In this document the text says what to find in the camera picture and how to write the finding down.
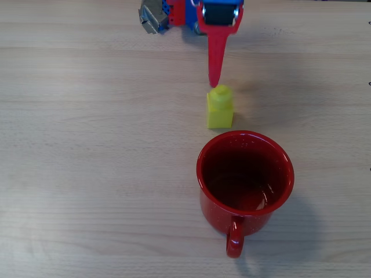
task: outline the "red mug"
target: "red mug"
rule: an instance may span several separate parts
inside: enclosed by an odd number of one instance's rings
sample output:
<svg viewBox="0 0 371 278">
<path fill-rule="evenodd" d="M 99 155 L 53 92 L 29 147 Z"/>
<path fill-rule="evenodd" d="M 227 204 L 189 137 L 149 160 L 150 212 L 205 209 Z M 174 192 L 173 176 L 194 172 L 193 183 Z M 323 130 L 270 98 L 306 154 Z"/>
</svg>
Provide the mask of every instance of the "red mug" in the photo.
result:
<svg viewBox="0 0 371 278">
<path fill-rule="evenodd" d="M 238 258 L 243 240 L 259 231 L 294 186 L 294 169 L 272 139 L 230 131 L 209 141 L 197 160 L 200 203 L 207 221 L 227 235 L 227 255 Z"/>
</svg>

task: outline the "yellow block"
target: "yellow block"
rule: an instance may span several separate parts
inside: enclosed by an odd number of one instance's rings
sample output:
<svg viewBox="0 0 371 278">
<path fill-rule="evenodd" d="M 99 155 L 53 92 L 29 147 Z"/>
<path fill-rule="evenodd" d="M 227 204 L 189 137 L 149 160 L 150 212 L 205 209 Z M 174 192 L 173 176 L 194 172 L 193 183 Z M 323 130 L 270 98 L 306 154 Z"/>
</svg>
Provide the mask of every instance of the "yellow block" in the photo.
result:
<svg viewBox="0 0 371 278">
<path fill-rule="evenodd" d="M 208 93 L 208 129 L 232 127 L 233 120 L 232 90 L 218 85 Z"/>
</svg>

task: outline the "mug rim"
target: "mug rim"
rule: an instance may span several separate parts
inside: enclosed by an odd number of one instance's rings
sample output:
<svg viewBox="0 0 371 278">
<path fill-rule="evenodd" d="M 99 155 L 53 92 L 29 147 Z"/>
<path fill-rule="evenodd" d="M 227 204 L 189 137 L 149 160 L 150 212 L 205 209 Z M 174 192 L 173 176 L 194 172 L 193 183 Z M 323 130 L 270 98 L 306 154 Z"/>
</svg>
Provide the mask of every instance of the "mug rim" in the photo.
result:
<svg viewBox="0 0 371 278">
<path fill-rule="evenodd" d="M 223 140 L 227 137 L 230 137 L 230 136 L 245 136 L 245 135 L 257 137 L 257 138 L 262 139 L 263 141 L 267 142 L 268 144 L 270 144 L 280 155 L 283 156 L 284 164 L 285 164 L 286 168 L 288 169 L 288 179 L 287 179 L 287 182 L 285 184 L 285 190 L 284 190 L 283 194 L 281 195 L 281 197 L 274 204 L 272 204 L 271 206 L 265 207 L 261 210 L 238 210 L 238 209 L 235 209 L 233 207 L 227 206 L 226 204 L 223 204 L 221 201 L 219 201 L 217 198 L 215 198 L 214 195 L 211 194 L 211 192 L 207 188 L 206 183 L 203 180 L 203 176 L 202 176 L 202 162 L 203 162 L 203 159 L 205 157 L 205 153 L 208 150 L 210 150 L 212 146 L 214 146 L 217 142 L 219 142 L 220 140 Z M 199 186 L 201 187 L 201 190 L 204 192 L 204 194 L 213 203 L 215 203 L 219 207 L 223 208 L 226 211 L 229 211 L 230 213 L 240 215 L 240 216 L 264 215 L 264 214 L 268 214 L 268 213 L 271 213 L 271 212 L 275 211 L 276 209 L 281 207 L 287 201 L 287 199 L 289 198 L 289 196 L 290 196 L 290 194 L 293 190 L 293 186 L 294 186 L 294 168 L 292 166 L 292 163 L 291 163 L 291 160 L 290 160 L 289 156 L 283 150 L 283 148 L 280 145 L 278 145 L 275 141 L 270 139 L 269 137 L 267 137 L 265 135 L 262 135 L 260 133 L 257 133 L 257 132 L 249 131 L 249 130 L 228 131 L 226 133 L 220 134 L 220 135 L 214 137 L 213 139 L 211 139 L 202 148 L 201 152 L 199 153 L 199 156 L 198 156 L 198 159 L 197 159 L 196 172 L 197 172 L 197 179 L 198 179 Z"/>
</svg>

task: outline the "red plastic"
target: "red plastic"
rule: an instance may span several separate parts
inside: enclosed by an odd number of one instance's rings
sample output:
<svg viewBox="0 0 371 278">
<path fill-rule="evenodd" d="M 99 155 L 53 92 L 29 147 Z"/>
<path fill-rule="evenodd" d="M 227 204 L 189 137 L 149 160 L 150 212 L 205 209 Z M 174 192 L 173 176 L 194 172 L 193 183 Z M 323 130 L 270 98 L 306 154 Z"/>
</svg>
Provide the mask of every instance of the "red plastic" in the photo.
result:
<svg viewBox="0 0 371 278">
<path fill-rule="evenodd" d="M 166 0 L 170 6 L 169 24 L 180 26 L 186 23 L 186 2 L 189 0 Z"/>
<path fill-rule="evenodd" d="M 202 15 L 203 3 L 197 7 L 199 29 L 208 35 L 209 40 L 209 81 L 211 87 L 219 83 L 221 66 L 223 65 L 225 44 L 230 34 L 236 34 L 243 16 L 243 4 L 239 6 L 239 15 L 233 26 L 206 25 Z"/>
</svg>

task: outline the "metal part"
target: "metal part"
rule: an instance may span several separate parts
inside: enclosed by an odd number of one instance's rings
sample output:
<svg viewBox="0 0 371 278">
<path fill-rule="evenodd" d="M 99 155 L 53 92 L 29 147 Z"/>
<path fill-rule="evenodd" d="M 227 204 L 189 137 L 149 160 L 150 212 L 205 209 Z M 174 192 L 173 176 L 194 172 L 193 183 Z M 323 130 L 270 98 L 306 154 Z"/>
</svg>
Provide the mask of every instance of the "metal part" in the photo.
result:
<svg viewBox="0 0 371 278">
<path fill-rule="evenodd" d="M 195 32 L 196 35 L 199 35 L 199 36 L 206 35 L 205 33 L 201 32 L 201 30 L 199 29 L 198 21 L 195 22 L 195 25 L 193 26 L 193 31 Z"/>
<path fill-rule="evenodd" d="M 191 0 L 191 5 L 192 5 L 193 7 L 195 7 L 195 8 L 197 8 L 197 6 L 199 5 L 199 2 L 198 2 L 198 4 L 196 5 L 195 1 L 194 1 L 194 0 Z"/>
<path fill-rule="evenodd" d="M 168 29 L 168 16 L 162 10 L 162 0 L 142 0 L 139 19 L 147 33 L 156 34 Z"/>
<path fill-rule="evenodd" d="M 234 10 L 234 19 L 237 20 L 239 14 L 239 7 Z"/>
</svg>

